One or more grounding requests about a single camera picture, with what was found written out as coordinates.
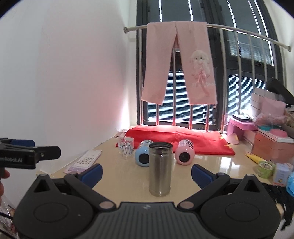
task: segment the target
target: white fluffy dog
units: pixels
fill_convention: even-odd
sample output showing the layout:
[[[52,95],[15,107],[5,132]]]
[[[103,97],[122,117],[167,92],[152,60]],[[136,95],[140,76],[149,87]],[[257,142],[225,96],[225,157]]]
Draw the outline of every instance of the white fluffy dog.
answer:
[[[191,55],[191,62],[193,63],[193,73],[196,79],[198,79],[199,74],[201,71],[204,71],[206,77],[209,77],[210,70],[208,64],[210,63],[208,55],[202,50],[196,50]]]

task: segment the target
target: window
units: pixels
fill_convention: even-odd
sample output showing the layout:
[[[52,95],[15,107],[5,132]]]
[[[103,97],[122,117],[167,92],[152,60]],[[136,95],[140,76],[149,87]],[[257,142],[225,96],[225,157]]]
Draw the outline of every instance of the window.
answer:
[[[227,25],[246,29],[260,35],[277,39],[273,24],[262,0],[138,0],[137,25],[160,21],[206,21],[208,23]],[[217,88],[218,105],[209,109],[211,130],[219,130],[222,119],[223,104],[223,60],[220,37],[217,29],[208,29],[210,39],[214,75]],[[253,92],[251,50],[246,34],[224,31],[227,56],[228,75],[228,118],[238,113],[239,103],[239,71],[237,53],[241,56],[242,93],[240,113],[250,105]],[[274,66],[278,69],[278,79],[282,79],[282,63],[279,48],[268,41],[250,37],[254,64],[255,87],[265,88],[264,59],[268,78],[275,77]],[[143,75],[146,63],[146,31],[143,31]],[[168,84],[163,105],[159,106],[160,124],[171,125],[173,119],[173,71],[172,64],[168,75]],[[156,122],[156,105],[144,102],[144,124],[154,125]],[[193,128],[203,129],[206,122],[206,105],[193,106]],[[190,105],[188,104],[185,79],[181,69],[180,52],[176,54],[176,123],[188,126]]]

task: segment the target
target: table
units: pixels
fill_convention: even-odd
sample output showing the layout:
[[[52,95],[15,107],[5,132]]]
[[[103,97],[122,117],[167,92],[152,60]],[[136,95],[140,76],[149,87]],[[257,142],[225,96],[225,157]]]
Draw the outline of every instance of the table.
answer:
[[[212,173],[224,172],[232,178],[243,178],[248,173],[254,173],[256,164],[245,156],[250,149],[242,142],[231,145],[235,156],[196,155],[192,164],[183,166],[174,160],[171,177],[171,191],[167,196],[155,197],[149,192],[149,168],[140,167],[135,159],[123,159],[115,147],[116,138],[111,138],[95,149],[101,149],[102,154],[96,161],[103,167],[103,177],[94,186],[94,190],[110,199],[117,206],[120,202],[174,202],[175,205],[200,190],[191,178],[191,167],[198,163]],[[52,178],[65,176],[64,169],[52,174]],[[267,179],[258,177],[261,182],[270,183]]]

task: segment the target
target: blue pad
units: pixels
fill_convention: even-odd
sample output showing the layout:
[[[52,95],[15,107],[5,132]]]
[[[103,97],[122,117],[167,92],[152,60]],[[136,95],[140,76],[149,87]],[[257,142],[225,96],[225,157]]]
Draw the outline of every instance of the blue pad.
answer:
[[[35,142],[33,140],[11,140],[11,145],[25,146],[25,147],[34,147]]]
[[[93,188],[102,179],[102,175],[103,169],[102,166],[98,163],[79,174],[78,179],[90,188]]]
[[[194,164],[191,170],[191,176],[199,187],[204,188],[216,179],[216,175],[206,170],[198,164]]]

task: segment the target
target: stainless steel cup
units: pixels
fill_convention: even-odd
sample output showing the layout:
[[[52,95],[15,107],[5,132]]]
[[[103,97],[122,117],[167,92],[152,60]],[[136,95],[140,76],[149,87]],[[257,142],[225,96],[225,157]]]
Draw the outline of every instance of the stainless steel cup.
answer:
[[[165,196],[171,189],[172,147],[167,142],[149,145],[149,192],[154,196]]]

